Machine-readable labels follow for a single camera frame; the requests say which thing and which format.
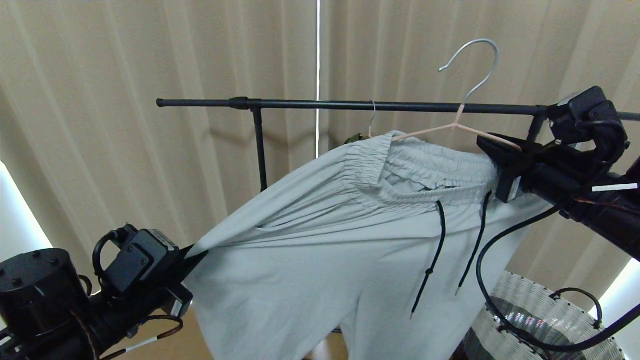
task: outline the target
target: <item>black drawstring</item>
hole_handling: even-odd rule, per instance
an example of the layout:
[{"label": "black drawstring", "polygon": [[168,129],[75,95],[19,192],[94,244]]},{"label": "black drawstring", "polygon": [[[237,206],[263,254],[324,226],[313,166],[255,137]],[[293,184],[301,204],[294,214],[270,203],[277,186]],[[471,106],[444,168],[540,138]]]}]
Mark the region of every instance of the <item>black drawstring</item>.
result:
[{"label": "black drawstring", "polygon": [[418,296],[415,298],[415,303],[413,304],[413,308],[411,309],[411,316],[409,320],[413,318],[413,313],[415,313],[415,308],[418,307],[418,302],[420,302],[420,297],[422,296],[422,291],[424,291],[424,286],[427,285],[427,280],[429,280],[429,276],[433,274],[433,269],[436,267],[436,262],[438,261],[438,257],[440,256],[440,252],[442,251],[442,245],[444,245],[444,238],[447,236],[447,227],[445,226],[445,218],[444,218],[444,208],[442,207],[442,203],[438,200],[436,202],[438,205],[438,211],[440,212],[440,227],[442,228],[442,232],[440,234],[440,243],[438,244],[438,250],[436,250],[436,255],[433,257],[433,262],[431,263],[431,268],[429,268],[424,273],[424,280],[422,281],[422,286],[420,287],[420,291],[418,291]]},{"label": "black drawstring", "polygon": [[467,263],[467,268],[465,269],[465,273],[462,275],[462,279],[460,279],[460,283],[458,284],[458,289],[456,290],[456,296],[458,295],[458,292],[460,291],[460,288],[462,288],[462,285],[465,283],[465,279],[467,278],[467,274],[469,273],[469,270],[471,269],[471,264],[474,262],[474,258],[476,258],[476,253],[478,252],[478,248],[480,247],[480,243],[482,242],[482,235],[484,234],[484,227],[486,226],[486,209],[489,206],[489,198],[491,197],[491,193],[492,192],[488,192],[486,194],[486,196],[484,196],[484,202],[482,204],[482,222],[480,225],[480,233],[478,234],[478,239],[476,241],[476,247],[474,247],[474,251],[473,253],[471,253],[471,258],[469,259],[469,262]]}]

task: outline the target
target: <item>laundry basket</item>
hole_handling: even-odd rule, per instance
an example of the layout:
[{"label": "laundry basket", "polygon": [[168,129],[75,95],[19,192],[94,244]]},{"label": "laundry basket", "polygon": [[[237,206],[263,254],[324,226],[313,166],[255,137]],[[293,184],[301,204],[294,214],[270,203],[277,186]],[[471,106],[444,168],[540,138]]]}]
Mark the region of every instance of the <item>laundry basket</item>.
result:
[{"label": "laundry basket", "polygon": [[[560,298],[557,292],[505,272],[495,287],[492,299],[501,313],[516,327],[537,339],[554,345],[571,345],[598,334],[602,319],[595,320],[581,308]],[[614,339],[576,353],[546,352],[521,342],[509,331],[499,331],[500,320],[486,307],[476,318],[461,344],[457,358],[469,360],[624,360]]]}]

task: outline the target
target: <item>white wall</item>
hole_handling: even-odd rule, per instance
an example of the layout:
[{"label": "white wall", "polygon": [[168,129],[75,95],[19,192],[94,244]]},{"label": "white wall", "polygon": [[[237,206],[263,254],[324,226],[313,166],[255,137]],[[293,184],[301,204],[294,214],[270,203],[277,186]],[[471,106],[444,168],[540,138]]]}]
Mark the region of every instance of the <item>white wall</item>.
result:
[{"label": "white wall", "polygon": [[[626,314],[627,311],[640,304],[639,288],[640,263],[636,260],[631,260],[600,299],[603,313],[602,322],[605,326],[610,326]],[[589,314],[595,318],[595,307]],[[618,346],[625,352],[628,360],[640,360],[638,334],[640,334],[640,319],[636,319],[615,335]]]},{"label": "white wall", "polygon": [[[0,261],[51,247],[9,171],[0,163]],[[0,329],[5,324],[0,320]]]}]

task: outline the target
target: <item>curtain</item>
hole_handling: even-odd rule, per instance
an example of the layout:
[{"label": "curtain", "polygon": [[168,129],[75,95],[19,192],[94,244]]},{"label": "curtain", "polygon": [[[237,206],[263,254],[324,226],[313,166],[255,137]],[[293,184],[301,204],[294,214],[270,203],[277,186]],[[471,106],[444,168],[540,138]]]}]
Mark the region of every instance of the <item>curtain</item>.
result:
[{"label": "curtain", "polygon": [[[314,99],[311,1],[0,3],[2,161],[89,274],[126,222],[196,242],[260,190],[249,111],[156,98]],[[268,181],[315,158],[313,110],[265,110]],[[115,247],[105,249],[105,261]]]},{"label": "curtain", "polygon": [[[324,1],[322,100],[461,102],[488,73],[493,50],[476,44],[442,73],[469,40],[500,48],[496,72],[469,102],[554,104],[601,86],[619,111],[640,111],[640,4],[636,1]],[[453,121],[455,114],[377,112],[372,133],[406,133]],[[371,111],[321,111],[320,150],[366,134]],[[461,123],[525,138],[531,118],[466,115]],[[614,170],[640,155],[640,126],[626,122],[632,147]],[[441,131],[424,140],[480,152],[475,136]],[[539,140],[547,142],[547,127]],[[629,257],[580,224],[552,217],[531,227],[509,270],[549,288],[576,286],[601,296]],[[590,309],[588,300],[572,297]]]}]

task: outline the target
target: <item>basket handle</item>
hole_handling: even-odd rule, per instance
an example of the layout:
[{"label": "basket handle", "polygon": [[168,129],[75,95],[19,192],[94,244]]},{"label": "basket handle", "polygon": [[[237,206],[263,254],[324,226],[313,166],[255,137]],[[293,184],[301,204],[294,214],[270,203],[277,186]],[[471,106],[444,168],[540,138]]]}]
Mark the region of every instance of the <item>basket handle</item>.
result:
[{"label": "basket handle", "polygon": [[593,301],[594,304],[596,304],[596,312],[598,313],[598,318],[593,322],[593,328],[596,329],[596,330],[600,330],[600,326],[602,326],[602,306],[600,306],[600,302],[592,294],[590,294],[590,293],[588,293],[588,292],[586,292],[586,291],[584,291],[582,289],[578,289],[578,288],[564,288],[564,289],[560,289],[560,290],[556,291],[555,293],[549,295],[549,297],[554,299],[554,300],[558,300],[558,299],[560,299],[560,294],[566,293],[568,291],[575,291],[577,293],[581,293],[581,294],[587,296],[589,299],[591,299],[591,301]]}]

